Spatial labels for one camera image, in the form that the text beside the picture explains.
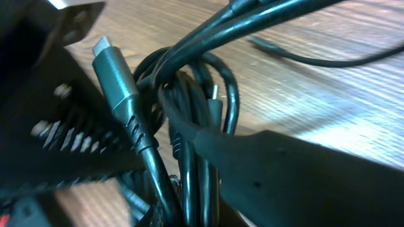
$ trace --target wooden surface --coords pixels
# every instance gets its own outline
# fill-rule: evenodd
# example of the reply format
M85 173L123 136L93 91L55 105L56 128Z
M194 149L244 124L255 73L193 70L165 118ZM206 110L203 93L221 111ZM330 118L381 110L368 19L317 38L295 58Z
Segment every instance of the wooden surface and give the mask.
M149 53L176 43L225 3L111 0L90 34L68 48L97 84L92 47L101 35L121 48L133 70ZM345 1L256 35L308 57L357 58L404 42L404 2ZM213 52L239 83L238 134L270 129L404 169L403 54L363 67L325 69L266 55L243 38ZM221 97L226 98L224 89ZM166 127L157 138L169 173L178 174ZM99 195L89 193L98 188ZM77 187L59 193L59 198L78 226L128 225L114 182ZM72 205L67 198L76 202ZM109 205L95 208L91 201ZM105 211L111 207L118 213Z

